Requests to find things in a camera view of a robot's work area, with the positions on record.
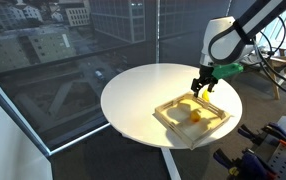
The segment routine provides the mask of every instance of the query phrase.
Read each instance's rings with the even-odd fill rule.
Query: wire
[[[282,46],[282,44],[283,44],[283,42],[284,42],[284,39],[285,39],[285,36],[286,36],[285,23],[284,23],[283,19],[282,19],[280,16],[278,16],[278,18],[279,18],[279,19],[281,20],[281,22],[282,22],[282,26],[283,26],[283,28],[284,28],[284,34],[283,34],[282,41],[281,41],[281,43],[279,44],[279,46],[277,47],[277,49],[279,49],[279,48]],[[268,38],[263,32],[260,31],[260,33],[263,35],[263,37],[266,39],[267,43],[269,44],[270,52],[273,52],[273,51],[272,51],[272,45],[271,45],[271,42],[270,42],[269,38]],[[257,43],[256,43],[255,39],[253,39],[253,42],[254,42],[254,45],[253,45],[253,46],[254,46],[254,49],[255,49],[255,53],[260,57],[261,62],[264,62],[264,64],[268,67],[268,69],[269,69],[270,71],[272,71],[277,77],[283,79],[283,80],[286,82],[286,78],[283,77],[282,75],[280,75],[278,72],[276,72],[276,71],[274,70],[274,68],[272,68],[272,67],[270,66],[270,64],[266,61],[266,58],[263,57],[261,51],[258,50]],[[268,56],[267,58],[270,59],[271,56],[272,56],[272,54],[271,54],[271,53],[268,53],[268,54],[269,54],[269,56]]]
[[[281,21],[282,23],[282,27],[283,27],[283,38],[282,38],[282,41],[281,43],[279,44],[279,46],[274,50],[274,53],[276,53],[276,51],[278,51],[280,49],[280,47],[282,46],[283,42],[284,42],[284,39],[285,39],[285,36],[286,36],[286,26],[285,26],[285,23],[284,23],[284,20],[280,17],[280,16],[277,16],[279,18],[279,20]]]
[[[254,40],[254,49],[255,49],[255,52],[259,55],[259,57],[263,60],[263,62],[265,63],[265,65],[269,68],[269,70],[272,70],[272,72],[274,74],[276,74],[277,76],[280,76],[280,78],[282,78],[284,81],[286,81],[286,78],[284,78],[283,76],[281,76],[279,73],[277,73],[269,64],[268,62],[265,60],[265,58],[262,56],[261,52],[258,50],[258,47],[257,47],[257,44]],[[260,63],[260,66],[261,68],[263,69],[265,75],[277,86],[279,87],[280,89],[282,89],[284,92],[286,92],[286,89],[284,87],[282,87],[280,84],[278,84],[272,77],[271,75],[267,72],[267,70],[265,69],[264,67],[264,64],[263,62]]]

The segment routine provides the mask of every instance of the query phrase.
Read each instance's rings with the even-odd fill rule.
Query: window
[[[16,29],[4,27],[4,33],[0,34],[0,59],[4,61],[4,68],[0,67],[0,85],[50,150],[107,123],[99,108],[100,94],[106,83],[117,75],[117,68],[127,70],[155,62],[155,45],[143,42],[142,38],[146,36],[146,22],[149,38],[155,39],[156,23],[152,18],[155,9],[145,9],[150,17],[144,17],[140,15],[142,1],[135,2],[138,18],[134,18],[135,27],[132,27],[128,2],[88,1],[92,17],[84,4],[66,4],[60,9],[66,16],[64,22],[23,21],[25,17],[36,18],[39,11],[30,7],[24,11],[14,9],[15,15],[23,18],[19,21],[22,25]],[[8,22],[6,26],[12,25],[13,22]],[[71,27],[81,25],[79,29]],[[122,61],[122,55],[128,57],[128,63]],[[94,69],[82,69],[82,64],[88,61],[93,62]],[[96,68],[103,68],[106,82],[91,79]],[[22,82],[31,85],[11,89],[19,88]]]

